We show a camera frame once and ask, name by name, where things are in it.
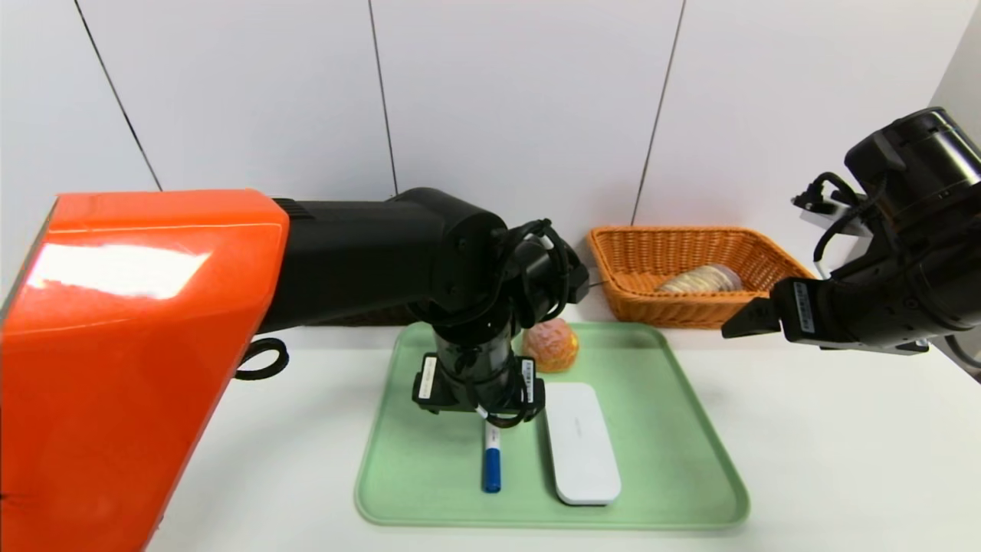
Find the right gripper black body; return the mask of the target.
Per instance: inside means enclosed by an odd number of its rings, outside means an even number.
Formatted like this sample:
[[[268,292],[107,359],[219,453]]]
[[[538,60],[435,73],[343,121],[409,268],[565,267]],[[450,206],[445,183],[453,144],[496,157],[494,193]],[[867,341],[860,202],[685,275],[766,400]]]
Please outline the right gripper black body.
[[[788,278],[778,283],[770,292],[770,300],[775,314],[780,318],[783,335],[790,343],[806,343],[821,350],[861,350],[869,353],[912,354],[927,353],[930,349],[925,340],[901,343],[892,347],[879,347],[858,343],[848,337],[832,334],[836,328],[829,315],[822,315],[819,307],[816,280]]]

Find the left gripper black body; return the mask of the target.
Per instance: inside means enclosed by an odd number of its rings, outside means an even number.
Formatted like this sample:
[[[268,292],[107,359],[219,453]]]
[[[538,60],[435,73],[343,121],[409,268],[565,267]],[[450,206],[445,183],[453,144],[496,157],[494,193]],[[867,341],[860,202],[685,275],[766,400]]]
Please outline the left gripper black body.
[[[412,385],[424,411],[475,412],[488,423],[525,423],[546,408],[536,361],[513,350],[516,334],[504,328],[480,343],[456,343],[434,331],[435,351],[425,353]]]

